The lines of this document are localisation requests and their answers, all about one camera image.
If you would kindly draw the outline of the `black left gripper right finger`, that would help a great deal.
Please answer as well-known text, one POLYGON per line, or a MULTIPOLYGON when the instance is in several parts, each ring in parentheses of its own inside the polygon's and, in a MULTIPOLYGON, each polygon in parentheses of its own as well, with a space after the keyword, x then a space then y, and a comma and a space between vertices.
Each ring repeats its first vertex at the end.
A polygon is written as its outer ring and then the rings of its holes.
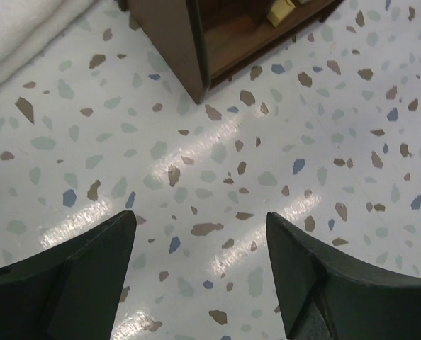
POLYGON ((266 240, 288 339, 421 339, 421 278, 356 259, 274 212, 266 240))

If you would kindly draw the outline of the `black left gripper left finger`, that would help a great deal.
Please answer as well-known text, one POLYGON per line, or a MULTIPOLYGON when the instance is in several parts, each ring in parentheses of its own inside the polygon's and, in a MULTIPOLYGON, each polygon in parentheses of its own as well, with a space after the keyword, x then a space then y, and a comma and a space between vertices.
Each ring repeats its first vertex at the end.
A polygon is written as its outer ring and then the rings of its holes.
POLYGON ((0 268, 0 339, 109 339, 135 240, 125 210, 0 268))

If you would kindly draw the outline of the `brown wooden desk organizer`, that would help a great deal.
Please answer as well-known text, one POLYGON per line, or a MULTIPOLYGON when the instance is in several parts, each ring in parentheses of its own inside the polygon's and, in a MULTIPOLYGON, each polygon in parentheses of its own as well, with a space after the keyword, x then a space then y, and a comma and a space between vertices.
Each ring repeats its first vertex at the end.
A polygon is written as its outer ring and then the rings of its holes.
POLYGON ((294 1, 278 25, 273 1, 119 1, 164 58, 191 99, 206 93, 310 24, 324 22, 340 1, 294 1))

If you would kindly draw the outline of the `small gold eraser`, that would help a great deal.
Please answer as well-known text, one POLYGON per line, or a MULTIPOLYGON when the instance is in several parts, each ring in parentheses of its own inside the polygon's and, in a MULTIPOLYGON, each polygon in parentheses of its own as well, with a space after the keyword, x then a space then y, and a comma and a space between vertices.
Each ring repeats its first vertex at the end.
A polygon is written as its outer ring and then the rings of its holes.
POLYGON ((295 9, 291 0, 275 0, 266 15, 267 20, 277 27, 295 9))

